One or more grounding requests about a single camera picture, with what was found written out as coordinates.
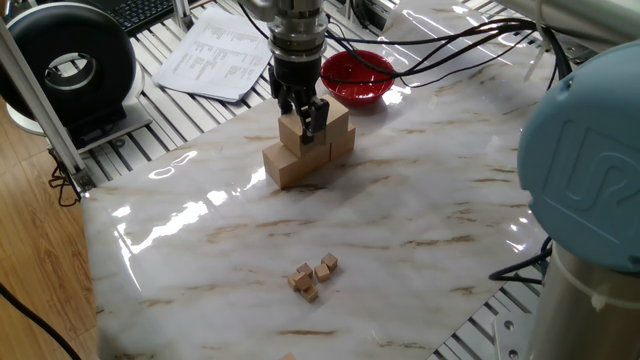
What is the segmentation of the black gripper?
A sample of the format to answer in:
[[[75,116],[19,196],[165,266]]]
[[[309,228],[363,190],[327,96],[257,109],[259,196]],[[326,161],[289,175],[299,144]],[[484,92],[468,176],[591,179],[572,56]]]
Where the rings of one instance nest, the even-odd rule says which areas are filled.
[[[294,62],[278,57],[269,68],[271,96],[277,100],[282,115],[293,111],[291,95],[296,114],[302,126],[302,143],[311,144],[315,135],[326,128],[329,103],[316,96],[316,83],[320,77],[321,59]]]

